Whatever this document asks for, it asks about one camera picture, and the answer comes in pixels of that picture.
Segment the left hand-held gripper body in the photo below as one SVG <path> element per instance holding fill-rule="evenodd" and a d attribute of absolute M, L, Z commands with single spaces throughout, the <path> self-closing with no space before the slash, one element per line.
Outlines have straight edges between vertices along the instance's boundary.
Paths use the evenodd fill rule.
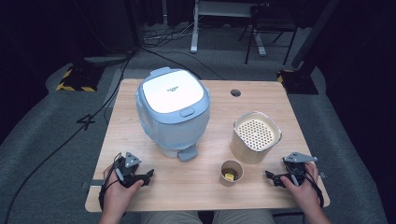
<path fill-rule="evenodd" d="M 120 153 L 116 156 L 114 161 L 114 167 L 116 175 L 120 181 L 120 183 L 125 187 L 129 188 L 134 183 L 136 183 L 139 177 L 142 175 L 137 175 L 135 172 L 139 167 L 141 160 L 138 159 L 131 152 L 126 152 L 124 156 Z"/>

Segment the black yellow striped stand base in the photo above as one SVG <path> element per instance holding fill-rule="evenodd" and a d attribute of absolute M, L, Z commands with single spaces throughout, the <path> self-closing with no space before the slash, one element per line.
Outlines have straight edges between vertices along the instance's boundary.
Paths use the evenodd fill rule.
<path fill-rule="evenodd" d="M 57 91 L 86 91 L 96 92 L 105 68 L 100 66 L 88 66 L 78 68 L 70 66 L 64 73 Z"/>
<path fill-rule="evenodd" d="M 276 72 L 276 80 L 282 84 L 287 94 L 318 95 L 311 76 L 302 75 L 298 70 L 279 70 Z"/>

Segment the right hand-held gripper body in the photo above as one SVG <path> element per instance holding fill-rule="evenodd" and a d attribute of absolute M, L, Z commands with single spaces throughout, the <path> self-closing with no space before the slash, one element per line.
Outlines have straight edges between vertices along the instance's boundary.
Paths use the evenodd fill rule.
<path fill-rule="evenodd" d="M 286 170 L 290 174 L 290 181 L 295 186 L 301 186 L 305 180 L 305 164 L 310 161 L 317 161 L 317 157 L 305 155 L 300 152 L 292 152 L 283 158 Z"/>

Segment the person's right hand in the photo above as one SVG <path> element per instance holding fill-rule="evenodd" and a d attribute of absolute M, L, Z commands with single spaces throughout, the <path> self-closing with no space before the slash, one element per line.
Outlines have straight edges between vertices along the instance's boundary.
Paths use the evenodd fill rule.
<path fill-rule="evenodd" d="M 285 176 L 281 177 L 282 183 L 290 191 L 294 201 L 308 216 L 309 214 L 316 214 L 321 210 L 318 194 L 313 187 L 313 183 L 318 183 L 318 169 L 310 162 L 305 164 L 307 179 L 304 183 L 297 187 Z"/>

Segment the beige container with perforated strainer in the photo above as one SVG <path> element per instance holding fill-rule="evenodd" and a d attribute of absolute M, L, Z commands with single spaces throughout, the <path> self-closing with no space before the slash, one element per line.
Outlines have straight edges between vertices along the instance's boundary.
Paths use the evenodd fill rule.
<path fill-rule="evenodd" d="M 257 164 L 281 138 L 281 130 L 267 115 L 253 111 L 233 123 L 230 148 L 239 161 Z"/>

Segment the black metal chair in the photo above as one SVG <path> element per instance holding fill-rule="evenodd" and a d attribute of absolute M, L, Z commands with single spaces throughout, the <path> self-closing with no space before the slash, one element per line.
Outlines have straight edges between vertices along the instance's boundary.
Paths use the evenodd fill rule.
<path fill-rule="evenodd" d="M 298 30 L 298 26 L 290 12 L 278 2 L 270 0 L 257 0 L 257 4 L 253 5 L 249 9 L 249 15 L 249 24 L 245 27 L 243 33 L 239 37 L 239 41 L 241 41 L 245 33 L 248 33 L 245 63 L 248 63 L 248 58 L 252 47 L 273 47 L 287 49 L 283 61 L 283 64 L 286 64 Z M 276 41 L 284 33 L 291 33 L 290 42 L 286 45 L 276 45 Z M 253 40 L 259 37 L 260 34 L 277 34 L 277 37 L 270 44 L 263 44 L 262 42 L 253 44 Z"/>

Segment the person's right leg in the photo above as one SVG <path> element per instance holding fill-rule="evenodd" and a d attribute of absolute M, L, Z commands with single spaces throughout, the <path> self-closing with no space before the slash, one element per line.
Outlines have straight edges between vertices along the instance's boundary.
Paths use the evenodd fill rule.
<path fill-rule="evenodd" d="M 212 224 L 275 224 L 267 209 L 235 209 L 214 212 Z"/>

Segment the brown paper cup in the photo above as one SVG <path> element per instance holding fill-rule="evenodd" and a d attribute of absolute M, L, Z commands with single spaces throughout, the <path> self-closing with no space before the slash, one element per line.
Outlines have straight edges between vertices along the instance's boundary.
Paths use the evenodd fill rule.
<path fill-rule="evenodd" d="M 235 180 L 229 181 L 224 177 L 224 174 L 228 170 L 233 170 L 235 174 Z M 219 181 L 224 187 L 231 187 L 236 184 L 244 175 L 244 168 L 238 161 L 228 160 L 220 166 Z"/>

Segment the slanted grey metal pole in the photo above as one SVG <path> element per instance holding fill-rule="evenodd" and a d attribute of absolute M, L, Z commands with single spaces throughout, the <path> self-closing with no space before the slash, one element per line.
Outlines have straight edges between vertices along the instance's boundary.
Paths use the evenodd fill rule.
<path fill-rule="evenodd" d="M 301 63 L 305 62 L 309 50 L 313 48 L 315 41 L 318 39 L 318 36 L 320 35 L 320 32 L 324 29 L 326 23 L 332 16 L 339 2 L 340 0 L 330 0 L 327 3 L 326 7 L 319 15 L 315 26 L 312 28 L 310 34 L 307 36 L 305 42 L 302 44 L 296 56 L 292 60 L 291 66 L 293 68 L 298 68 Z"/>

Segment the person's left hand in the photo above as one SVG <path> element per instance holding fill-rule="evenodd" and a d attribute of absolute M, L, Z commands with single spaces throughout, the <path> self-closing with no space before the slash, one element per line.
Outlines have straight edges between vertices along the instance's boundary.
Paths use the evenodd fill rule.
<path fill-rule="evenodd" d="M 104 170 L 104 179 L 106 182 L 106 193 L 104 196 L 104 209 L 102 214 L 123 215 L 129 207 L 134 195 L 142 187 L 143 182 L 139 180 L 128 189 L 125 188 L 120 183 L 112 166 Z"/>

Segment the white desk frame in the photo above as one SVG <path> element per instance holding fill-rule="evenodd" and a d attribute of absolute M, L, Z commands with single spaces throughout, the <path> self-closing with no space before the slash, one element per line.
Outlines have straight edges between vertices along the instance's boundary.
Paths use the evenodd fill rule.
<path fill-rule="evenodd" d="M 198 51 L 199 40 L 199 19 L 201 16 L 220 16 L 233 18 L 249 18 L 250 8 L 253 3 L 215 1 L 215 0 L 194 0 L 193 10 L 193 31 L 191 37 L 191 53 Z"/>

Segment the light blue pedal trash can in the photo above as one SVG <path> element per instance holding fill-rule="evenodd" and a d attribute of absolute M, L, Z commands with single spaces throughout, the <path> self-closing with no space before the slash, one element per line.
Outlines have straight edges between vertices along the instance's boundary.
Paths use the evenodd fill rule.
<path fill-rule="evenodd" d="M 162 153 L 189 161 L 210 118 L 210 91 L 192 73 L 163 67 L 149 73 L 135 92 L 141 126 Z"/>

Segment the person's left leg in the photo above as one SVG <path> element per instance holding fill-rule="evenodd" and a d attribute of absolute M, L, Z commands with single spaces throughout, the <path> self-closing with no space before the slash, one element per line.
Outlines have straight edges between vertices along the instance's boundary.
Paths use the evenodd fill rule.
<path fill-rule="evenodd" d="M 141 224 L 203 224 L 196 211 L 143 212 Z"/>

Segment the person's leg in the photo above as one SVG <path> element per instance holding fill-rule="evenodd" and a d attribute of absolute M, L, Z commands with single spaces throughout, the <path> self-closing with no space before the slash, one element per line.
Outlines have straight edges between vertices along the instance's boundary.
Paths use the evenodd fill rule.
<path fill-rule="evenodd" d="M 214 212 L 212 224 L 275 224 L 267 209 L 235 209 Z"/>
<path fill-rule="evenodd" d="M 196 211 L 143 212 L 141 224 L 203 224 Z"/>

